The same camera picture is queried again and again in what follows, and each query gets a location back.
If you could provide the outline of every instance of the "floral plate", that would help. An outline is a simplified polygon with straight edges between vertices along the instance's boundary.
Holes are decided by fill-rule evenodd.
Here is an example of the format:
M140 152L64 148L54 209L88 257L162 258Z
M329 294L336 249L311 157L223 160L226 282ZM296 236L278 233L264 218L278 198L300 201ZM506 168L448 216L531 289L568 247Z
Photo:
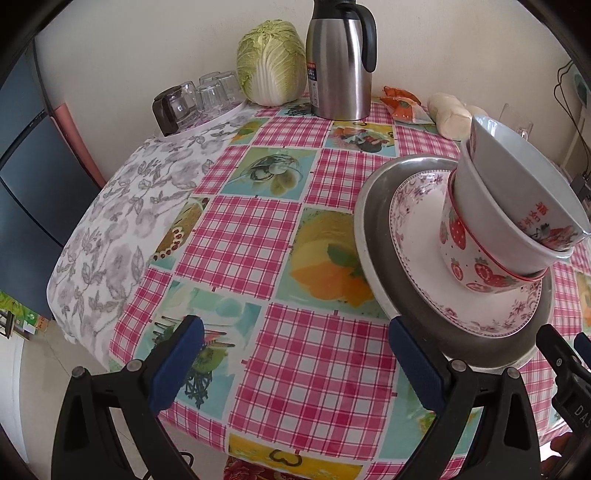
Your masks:
M474 335L501 338L521 330L533 317L542 282L483 295L462 287L439 254L439 224L447 170L427 170L403 182L390 204L390 234L408 279L446 320Z

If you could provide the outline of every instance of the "plastic bag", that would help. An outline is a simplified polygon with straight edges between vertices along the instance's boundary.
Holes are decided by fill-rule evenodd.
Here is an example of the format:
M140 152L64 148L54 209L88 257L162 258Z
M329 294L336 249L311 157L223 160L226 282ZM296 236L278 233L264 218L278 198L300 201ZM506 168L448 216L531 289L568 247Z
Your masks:
M421 100L407 90L384 87L386 96L380 100L388 108L392 119L406 124L434 124L429 114L423 110Z

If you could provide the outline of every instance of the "white wall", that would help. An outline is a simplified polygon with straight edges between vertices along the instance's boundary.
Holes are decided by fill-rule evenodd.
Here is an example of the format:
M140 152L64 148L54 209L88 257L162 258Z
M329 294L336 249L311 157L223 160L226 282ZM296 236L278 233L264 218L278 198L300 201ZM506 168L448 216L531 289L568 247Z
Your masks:
M0 336L0 424L25 462L27 452L22 438L20 384L24 340L16 333Z
M560 160L574 129L552 91L568 57L517 0L360 3L378 24L374 93L443 91L492 116L508 102L534 121L532 143ZM312 0L74 0L38 37L41 71L108 178L154 132L156 94L234 68L238 41L264 20L291 21L305 41L312 9Z

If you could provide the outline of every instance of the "black clamp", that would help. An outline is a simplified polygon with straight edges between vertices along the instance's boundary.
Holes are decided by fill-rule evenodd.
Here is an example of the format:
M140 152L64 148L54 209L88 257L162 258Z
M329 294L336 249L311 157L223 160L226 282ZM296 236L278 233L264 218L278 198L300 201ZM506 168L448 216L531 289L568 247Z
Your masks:
M539 480L540 448L525 385L515 368L501 375L447 360L413 319L396 317L389 344L424 408L436 418L397 480L438 480L474 407L478 429L456 480Z
M552 406L573 432L548 480L591 478L591 373L552 325L540 327L536 345L556 373L558 390ZM591 341L584 333L574 339L574 349L591 365Z
M109 411L120 408L154 480L198 479L157 415L174 402L203 342L203 322L188 315L144 361L132 360L120 372L103 375L76 367L57 422L51 478L136 479Z

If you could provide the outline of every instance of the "pink plaid tablecloth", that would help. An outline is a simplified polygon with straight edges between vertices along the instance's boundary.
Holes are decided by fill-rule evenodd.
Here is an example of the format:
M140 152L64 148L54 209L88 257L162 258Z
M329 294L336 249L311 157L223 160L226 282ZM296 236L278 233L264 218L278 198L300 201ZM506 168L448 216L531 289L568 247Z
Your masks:
M352 212L383 163L459 150L393 125L380 103L364 122L331 122L306 114L305 102L261 109L195 189L115 328L112 366L145 358L198 314L216 338L163 420L301 477L391 478L433 415L397 368L389 319L355 273ZM554 267L553 325L569 340L584 329L588 249ZM545 442L564 430L550 404L554 375L540 354L521 373ZM478 415L446 477L461 467Z

